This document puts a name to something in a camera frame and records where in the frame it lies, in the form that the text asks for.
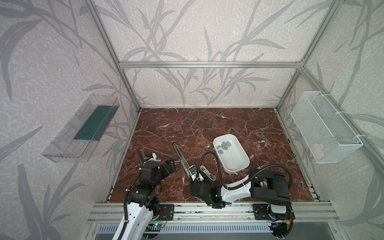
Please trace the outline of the small white stapler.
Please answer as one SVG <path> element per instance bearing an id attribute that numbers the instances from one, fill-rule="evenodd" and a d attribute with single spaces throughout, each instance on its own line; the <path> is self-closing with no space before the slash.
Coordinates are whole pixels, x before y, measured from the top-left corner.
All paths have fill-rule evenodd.
<path id="1" fill-rule="evenodd" d="M 211 181 L 215 181 L 217 178 L 215 175 L 213 175 L 204 165 L 201 165 L 200 166 L 200 170 L 206 174 L 206 176 L 211 180 Z"/>

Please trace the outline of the beige black long stapler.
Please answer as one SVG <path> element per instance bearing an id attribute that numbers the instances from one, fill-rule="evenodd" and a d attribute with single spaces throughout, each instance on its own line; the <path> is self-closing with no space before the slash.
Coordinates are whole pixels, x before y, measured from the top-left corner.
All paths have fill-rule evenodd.
<path id="1" fill-rule="evenodd" d="M 180 150 L 179 146 L 177 145 L 177 143 L 173 143 L 173 147 L 174 147 L 178 157 L 181 160 L 181 164 L 182 164 L 186 174 L 188 175 L 188 177 L 190 179 L 190 183 L 192 183 L 194 181 L 194 179 L 192 177 L 192 173 L 190 171 L 190 166 L 189 166 L 186 158 L 184 157 L 184 155 L 183 155 L 182 151 Z"/>

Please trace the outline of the white oval tray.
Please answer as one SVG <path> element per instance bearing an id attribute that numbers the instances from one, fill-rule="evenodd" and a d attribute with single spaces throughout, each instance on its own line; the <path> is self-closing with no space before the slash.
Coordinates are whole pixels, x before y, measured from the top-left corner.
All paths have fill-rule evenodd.
<path id="1" fill-rule="evenodd" d="M 229 141 L 232 145 L 223 148 L 221 144 L 226 141 Z M 213 144 L 226 173 L 235 174 L 249 166 L 250 159 L 235 135 L 226 134 L 216 137 Z M 222 150 L 224 153 L 219 154 L 218 150 Z"/>

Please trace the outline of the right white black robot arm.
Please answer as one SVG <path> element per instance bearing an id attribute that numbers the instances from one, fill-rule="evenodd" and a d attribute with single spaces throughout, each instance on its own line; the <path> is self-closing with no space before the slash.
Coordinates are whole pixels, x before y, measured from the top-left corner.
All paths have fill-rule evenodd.
<path id="1" fill-rule="evenodd" d="M 289 225 L 293 221 L 294 214 L 290 197 L 293 175 L 287 167 L 272 164 L 260 169 L 252 169 L 244 179 L 232 184 L 225 184 L 220 163 L 217 163 L 221 184 L 212 187 L 195 166 L 188 164 L 185 157 L 181 157 L 181 161 L 190 178 L 191 195 L 204 201 L 208 206 L 222 209 L 237 200 L 253 198 L 268 204 L 265 209 L 257 210 L 257 214 L 264 214 L 265 218 L 272 222 L 287 221 Z"/>

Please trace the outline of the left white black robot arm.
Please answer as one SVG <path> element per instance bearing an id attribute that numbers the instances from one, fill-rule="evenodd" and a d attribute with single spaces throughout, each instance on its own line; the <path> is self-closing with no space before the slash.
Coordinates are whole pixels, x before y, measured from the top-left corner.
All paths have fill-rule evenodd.
<path id="1" fill-rule="evenodd" d="M 139 149 L 136 152 L 139 174 L 126 190 L 124 214 L 114 240 L 140 240 L 143 237 L 149 223 L 161 213 L 156 188 L 176 170 L 173 160 L 160 163 L 155 153 L 143 156 Z"/>

